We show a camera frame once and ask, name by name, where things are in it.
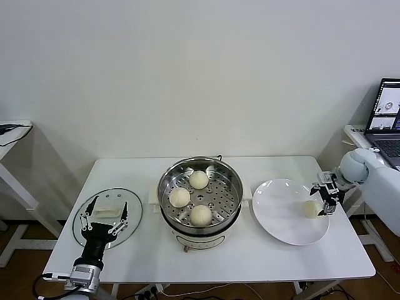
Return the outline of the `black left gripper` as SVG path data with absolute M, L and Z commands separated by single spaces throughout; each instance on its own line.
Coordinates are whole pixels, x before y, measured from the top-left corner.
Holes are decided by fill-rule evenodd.
M 79 215 L 81 221 L 81 234 L 86 240 L 84 249 L 80 257 L 80 264 L 92 266 L 103 266 L 103 256 L 106 244 L 114 241 L 114 235 L 128 226 L 128 203 L 124 203 L 121 218 L 114 226 L 98 222 L 90 222 L 96 201 L 99 196 L 95 196 L 87 205 L 84 212 Z

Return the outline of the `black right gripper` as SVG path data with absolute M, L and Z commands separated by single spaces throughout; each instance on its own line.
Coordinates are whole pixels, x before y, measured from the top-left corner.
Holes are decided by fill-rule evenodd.
M 330 216 L 336 210 L 339 190 L 334 183 L 313 184 L 309 195 L 319 192 L 324 201 L 322 209 L 317 216 Z

